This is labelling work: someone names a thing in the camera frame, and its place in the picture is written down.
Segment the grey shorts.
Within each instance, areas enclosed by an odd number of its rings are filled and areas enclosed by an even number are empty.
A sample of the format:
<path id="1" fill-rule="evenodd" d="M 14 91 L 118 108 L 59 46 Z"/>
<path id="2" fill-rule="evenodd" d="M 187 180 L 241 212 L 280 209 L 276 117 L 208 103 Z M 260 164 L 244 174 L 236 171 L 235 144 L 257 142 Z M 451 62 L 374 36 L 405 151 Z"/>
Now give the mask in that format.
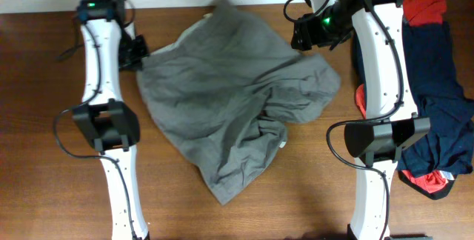
<path id="1" fill-rule="evenodd" d="M 287 143 L 287 124 L 317 119 L 341 79 L 258 16 L 228 0 L 214 5 L 143 61 L 137 83 L 156 126 L 227 204 Z"/>

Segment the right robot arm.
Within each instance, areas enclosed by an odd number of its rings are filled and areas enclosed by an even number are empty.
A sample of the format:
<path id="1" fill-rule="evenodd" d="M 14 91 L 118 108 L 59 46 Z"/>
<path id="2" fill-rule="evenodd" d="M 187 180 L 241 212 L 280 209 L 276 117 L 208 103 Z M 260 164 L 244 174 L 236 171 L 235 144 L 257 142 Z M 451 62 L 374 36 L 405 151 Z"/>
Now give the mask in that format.
<path id="1" fill-rule="evenodd" d="M 401 154 L 430 131 L 418 113 L 402 39 L 403 0 L 302 0 L 311 12 L 293 21 L 297 50 L 336 47 L 355 36 L 361 49 L 365 117 L 343 121 L 356 171 L 355 210 L 347 238 L 389 239 L 390 187 Z"/>

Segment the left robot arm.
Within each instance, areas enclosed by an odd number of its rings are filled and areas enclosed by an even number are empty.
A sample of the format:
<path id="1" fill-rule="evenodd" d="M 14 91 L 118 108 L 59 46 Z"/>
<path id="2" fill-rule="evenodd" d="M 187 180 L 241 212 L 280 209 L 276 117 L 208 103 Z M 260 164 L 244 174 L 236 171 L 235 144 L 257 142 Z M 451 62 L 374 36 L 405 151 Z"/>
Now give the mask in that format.
<path id="1" fill-rule="evenodd" d="M 126 20 L 126 0 L 81 0 L 77 14 L 84 37 L 86 82 L 73 121 L 94 149 L 107 180 L 113 239 L 148 239 L 136 177 L 140 126 L 124 103 L 119 73 L 139 70 L 149 56 L 142 35 Z"/>

